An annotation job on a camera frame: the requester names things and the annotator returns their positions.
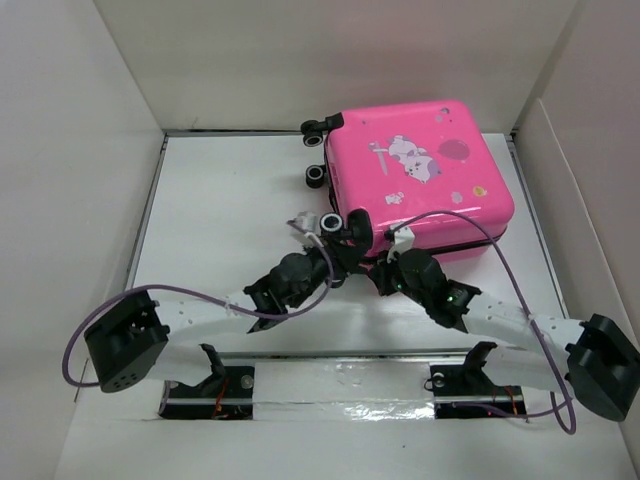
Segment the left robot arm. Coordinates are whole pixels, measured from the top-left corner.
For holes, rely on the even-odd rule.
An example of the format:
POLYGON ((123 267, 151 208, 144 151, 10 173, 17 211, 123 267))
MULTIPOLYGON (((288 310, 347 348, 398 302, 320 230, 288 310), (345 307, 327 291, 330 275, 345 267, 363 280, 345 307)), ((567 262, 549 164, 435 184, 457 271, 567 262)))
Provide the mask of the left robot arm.
POLYGON ((222 299, 168 286, 183 301, 152 299, 153 286, 123 292, 98 307, 88 319, 84 339, 104 393, 118 393, 145 378, 187 383, 201 396, 222 387, 222 371, 209 362, 181 367, 168 347, 220 334, 267 331, 315 309, 334 284, 357 271, 368 244, 321 240, 311 236, 301 253, 282 258, 271 271, 222 299))

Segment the pink hard-shell suitcase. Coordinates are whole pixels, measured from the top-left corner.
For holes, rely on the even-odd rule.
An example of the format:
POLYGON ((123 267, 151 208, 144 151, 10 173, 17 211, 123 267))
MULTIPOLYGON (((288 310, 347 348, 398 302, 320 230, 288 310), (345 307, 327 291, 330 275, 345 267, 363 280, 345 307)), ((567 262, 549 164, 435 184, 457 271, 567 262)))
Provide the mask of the pink hard-shell suitcase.
POLYGON ((344 232, 348 215, 369 216, 369 258, 386 253, 389 229, 407 223, 415 247, 475 251, 499 239, 515 205, 471 110, 453 99, 343 110, 300 126, 324 161, 305 181, 327 187, 331 212, 316 222, 344 232))

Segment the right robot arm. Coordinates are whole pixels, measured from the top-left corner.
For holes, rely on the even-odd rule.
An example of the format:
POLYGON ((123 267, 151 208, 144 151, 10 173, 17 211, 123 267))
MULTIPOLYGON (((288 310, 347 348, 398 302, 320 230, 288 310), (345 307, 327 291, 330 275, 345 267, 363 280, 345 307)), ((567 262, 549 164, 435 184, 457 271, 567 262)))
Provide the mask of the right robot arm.
POLYGON ((639 391, 639 351, 612 319, 528 315, 447 278, 420 249, 379 261, 368 276, 380 295, 403 294, 439 326, 482 337, 461 371, 470 391, 484 393, 496 385, 567 394, 604 419, 626 419, 639 391))

